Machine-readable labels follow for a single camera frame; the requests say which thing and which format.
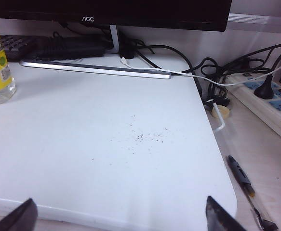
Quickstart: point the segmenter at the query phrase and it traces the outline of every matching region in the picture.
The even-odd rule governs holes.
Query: white desk
[[[0,105],[0,215],[32,197],[40,218],[199,231],[208,195],[235,215],[192,79],[10,67],[18,90]]]

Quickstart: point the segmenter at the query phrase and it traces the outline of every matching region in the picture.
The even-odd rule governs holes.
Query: black pen
[[[232,156],[228,156],[228,163],[233,175],[243,189],[253,208],[260,228],[264,231],[278,231],[279,229],[277,225],[272,221],[271,217],[266,211],[266,208],[261,203],[260,198],[258,198],[258,194],[256,194],[255,190],[252,188],[250,180],[247,178],[239,163]]]

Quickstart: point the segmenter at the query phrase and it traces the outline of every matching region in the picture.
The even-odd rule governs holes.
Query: white cable
[[[219,121],[221,122],[221,125],[213,130],[213,132],[216,133],[216,132],[222,130],[225,127],[225,121],[224,121],[224,118],[223,118],[223,116],[221,114],[221,111],[219,110],[219,108],[218,108],[216,103],[213,103],[213,107],[216,110],[216,113],[217,113]]]
[[[135,70],[155,70],[155,71],[164,71],[164,72],[172,72],[172,73],[175,73],[175,74],[179,74],[179,75],[183,75],[183,76],[188,76],[188,77],[196,77],[196,78],[201,78],[201,79],[204,79],[204,80],[207,80],[211,83],[214,83],[216,85],[219,85],[219,86],[234,86],[234,85],[238,85],[238,84],[242,84],[242,83],[247,83],[247,82],[250,82],[250,81],[253,81],[253,80],[256,80],[256,79],[259,79],[259,78],[263,78],[263,77],[266,77],[266,76],[269,76],[279,70],[281,70],[281,66],[279,68],[276,68],[275,70],[269,72],[269,73],[266,73],[266,74],[263,74],[261,76],[258,76],[258,77],[255,77],[255,78],[251,78],[249,80],[246,80],[246,81],[241,81],[241,82],[236,82],[236,83],[229,83],[229,84],[223,84],[223,83],[217,83],[217,82],[214,82],[206,77],[202,77],[202,76],[196,76],[196,75],[192,75],[192,74],[187,74],[187,73],[183,73],[183,72],[179,72],[179,71],[172,71],[172,70],[166,70],[166,69],[160,69],[160,68],[154,68],[154,67],[150,67],[150,68],[137,68],[137,67],[133,67],[131,65],[129,65],[127,63],[127,60],[123,57],[121,58],[121,63],[131,69],[135,69]]]

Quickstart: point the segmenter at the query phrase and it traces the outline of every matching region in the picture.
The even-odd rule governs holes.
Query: monitor stand
[[[117,26],[110,25],[110,32],[113,41],[113,48],[110,50],[106,50],[106,53],[117,54],[120,48]],[[163,71],[134,70],[134,69],[127,69],[127,68],[120,68],[120,67],[63,63],[61,61],[53,62],[53,61],[41,61],[35,59],[23,59],[19,62],[19,64],[27,67],[45,68],[45,69],[53,69],[53,70],[88,72],[88,73],[132,76],[132,77],[148,77],[148,78],[162,78],[162,79],[171,78],[171,73],[163,72]]]

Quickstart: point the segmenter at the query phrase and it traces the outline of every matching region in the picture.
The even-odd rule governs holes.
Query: keyboard
[[[8,60],[16,61],[34,50],[38,43],[38,36],[0,35],[0,43]]]

